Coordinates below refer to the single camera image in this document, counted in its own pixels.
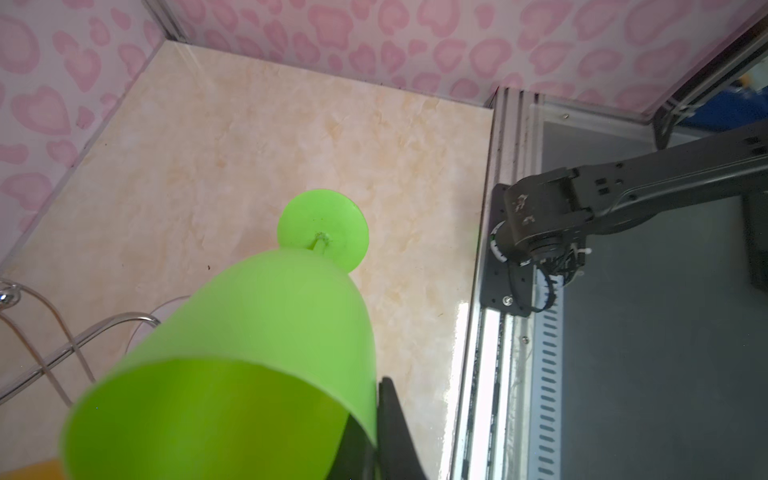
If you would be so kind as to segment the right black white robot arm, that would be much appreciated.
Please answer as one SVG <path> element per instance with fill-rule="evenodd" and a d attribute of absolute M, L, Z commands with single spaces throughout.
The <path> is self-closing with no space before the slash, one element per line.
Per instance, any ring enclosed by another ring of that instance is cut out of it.
<path fill-rule="evenodd" d="M 549 310 L 557 279 L 583 267 L 588 236 L 766 189 L 764 120 L 636 158 L 497 184 L 480 303 L 516 316 Z"/>

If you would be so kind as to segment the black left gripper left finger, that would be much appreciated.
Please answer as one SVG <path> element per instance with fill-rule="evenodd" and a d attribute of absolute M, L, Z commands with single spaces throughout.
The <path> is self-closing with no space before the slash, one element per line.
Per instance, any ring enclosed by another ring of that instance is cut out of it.
<path fill-rule="evenodd" d="M 375 449 L 353 416 L 347 422 L 327 480 L 373 480 Z"/>

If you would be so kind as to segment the orange plastic wine glass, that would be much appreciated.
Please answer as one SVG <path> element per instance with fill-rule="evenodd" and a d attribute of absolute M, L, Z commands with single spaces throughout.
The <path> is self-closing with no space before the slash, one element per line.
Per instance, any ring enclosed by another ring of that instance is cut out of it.
<path fill-rule="evenodd" d="M 58 460 L 48 460 L 33 465 L 3 472 L 1 480 L 66 480 Z"/>

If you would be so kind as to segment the green plastic wine glass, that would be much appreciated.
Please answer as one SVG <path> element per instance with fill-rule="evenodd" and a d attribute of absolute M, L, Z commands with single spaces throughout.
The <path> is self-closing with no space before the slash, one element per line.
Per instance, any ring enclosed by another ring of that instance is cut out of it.
<path fill-rule="evenodd" d="M 349 415 L 374 449 L 376 353 L 351 272 L 361 210 L 325 189 L 285 207 L 278 247 L 188 298 L 70 413 L 71 479 L 326 479 Z"/>

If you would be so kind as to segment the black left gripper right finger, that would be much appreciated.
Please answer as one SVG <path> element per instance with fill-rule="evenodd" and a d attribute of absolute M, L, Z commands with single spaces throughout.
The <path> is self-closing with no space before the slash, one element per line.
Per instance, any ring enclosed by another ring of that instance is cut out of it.
<path fill-rule="evenodd" d="M 378 387 L 378 463 L 382 479 L 426 480 L 394 382 L 383 377 Z"/>

